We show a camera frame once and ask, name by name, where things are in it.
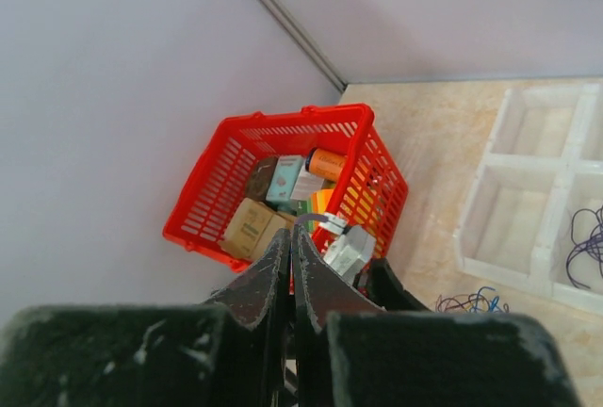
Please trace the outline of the aluminium frame post left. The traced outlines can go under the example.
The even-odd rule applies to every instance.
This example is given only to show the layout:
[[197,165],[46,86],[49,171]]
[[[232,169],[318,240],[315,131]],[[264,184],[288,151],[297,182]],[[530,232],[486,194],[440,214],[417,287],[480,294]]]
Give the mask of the aluminium frame post left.
[[349,82],[319,48],[310,33],[280,0],[257,0],[290,39],[312,61],[321,74],[339,92],[344,93]]

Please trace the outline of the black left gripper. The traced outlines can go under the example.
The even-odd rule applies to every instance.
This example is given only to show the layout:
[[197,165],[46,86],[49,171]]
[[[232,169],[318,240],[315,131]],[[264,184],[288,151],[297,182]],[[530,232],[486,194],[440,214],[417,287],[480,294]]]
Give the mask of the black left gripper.
[[430,311],[403,286],[385,258],[372,259],[355,276],[355,288],[386,311]]

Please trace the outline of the white compartment organizer tray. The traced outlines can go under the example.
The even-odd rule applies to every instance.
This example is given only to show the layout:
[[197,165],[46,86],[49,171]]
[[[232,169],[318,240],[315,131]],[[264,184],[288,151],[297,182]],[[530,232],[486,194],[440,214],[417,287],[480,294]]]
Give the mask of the white compartment organizer tray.
[[505,92],[455,251],[466,274],[601,314],[601,84]]

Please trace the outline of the brown cardboard box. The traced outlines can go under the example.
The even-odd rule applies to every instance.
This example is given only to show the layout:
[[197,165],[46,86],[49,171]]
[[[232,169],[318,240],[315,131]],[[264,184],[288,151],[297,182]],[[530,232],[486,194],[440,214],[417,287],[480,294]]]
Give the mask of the brown cardboard box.
[[295,218],[278,213],[263,203],[244,198],[219,242],[220,248],[235,259],[249,262],[259,259],[275,233],[291,230]]

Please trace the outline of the rainbow striped box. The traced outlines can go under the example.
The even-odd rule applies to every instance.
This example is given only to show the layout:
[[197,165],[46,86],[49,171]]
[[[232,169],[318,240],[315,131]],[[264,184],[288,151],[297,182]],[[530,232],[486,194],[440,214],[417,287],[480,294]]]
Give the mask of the rainbow striped box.
[[307,214],[324,214],[333,196],[333,188],[324,188],[313,192],[306,201]]

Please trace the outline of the orange cylinder can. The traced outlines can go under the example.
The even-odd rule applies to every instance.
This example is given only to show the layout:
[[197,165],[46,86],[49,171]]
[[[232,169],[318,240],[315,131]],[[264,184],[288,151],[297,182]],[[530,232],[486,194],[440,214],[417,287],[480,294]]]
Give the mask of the orange cylinder can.
[[315,176],[337,182],[346,161],[344,155],[315,147],[306,157],[304,167],[307,172]]

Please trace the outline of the red plastic basket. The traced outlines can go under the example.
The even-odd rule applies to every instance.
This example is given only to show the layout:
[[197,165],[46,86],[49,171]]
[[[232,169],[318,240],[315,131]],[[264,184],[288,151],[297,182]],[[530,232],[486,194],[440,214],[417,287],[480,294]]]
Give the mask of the red plastic basket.
[[223,120],[194,166],[163,236],[241,272],[278,226],[304,213],[360,225],[387,255],[408,187],[365,104]]

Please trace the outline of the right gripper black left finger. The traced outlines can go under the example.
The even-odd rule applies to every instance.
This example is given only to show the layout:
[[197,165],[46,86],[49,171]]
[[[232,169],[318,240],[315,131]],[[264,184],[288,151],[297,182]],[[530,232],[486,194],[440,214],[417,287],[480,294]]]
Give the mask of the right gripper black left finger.
[[290,233],[191,305],[44,305],[1,333],[5,406],[275,406]]

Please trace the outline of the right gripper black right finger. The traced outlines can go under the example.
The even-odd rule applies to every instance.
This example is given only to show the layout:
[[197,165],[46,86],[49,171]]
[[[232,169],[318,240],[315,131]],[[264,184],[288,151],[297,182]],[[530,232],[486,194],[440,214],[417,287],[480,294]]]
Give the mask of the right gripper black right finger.
[[296,227],[291,261],[302,406],[577,406],[557,344],[518,314],[387,312]]

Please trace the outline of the brown round cookie pack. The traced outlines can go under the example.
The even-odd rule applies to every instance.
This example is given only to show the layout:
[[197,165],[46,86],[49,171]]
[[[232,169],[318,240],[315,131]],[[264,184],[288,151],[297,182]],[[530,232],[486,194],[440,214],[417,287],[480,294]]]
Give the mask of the brown round cookie pack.
[[255,164],[245,185],[244,195],[247,198],[257,202],[266,199],[277,162],[277,156],[269,156]]

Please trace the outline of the grey white box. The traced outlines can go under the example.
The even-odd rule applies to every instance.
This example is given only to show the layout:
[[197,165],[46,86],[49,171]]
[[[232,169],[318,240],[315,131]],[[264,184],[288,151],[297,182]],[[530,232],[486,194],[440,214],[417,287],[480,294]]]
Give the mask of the grey white box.
[[312,194],[322,189],[334,188],[334,186],[335,182],[301,168],[289,198],[289,205],[295,215],[303,214]]

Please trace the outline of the light blue box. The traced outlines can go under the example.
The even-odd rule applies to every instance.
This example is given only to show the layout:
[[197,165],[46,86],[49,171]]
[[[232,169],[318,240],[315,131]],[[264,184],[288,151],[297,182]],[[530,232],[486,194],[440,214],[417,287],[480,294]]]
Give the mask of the light blue box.
[[282,155],[278,158],[276,169],[269,186],[266,201],[270,204],[284,204],[289,201],[298,174],[304,165],[301,155]]

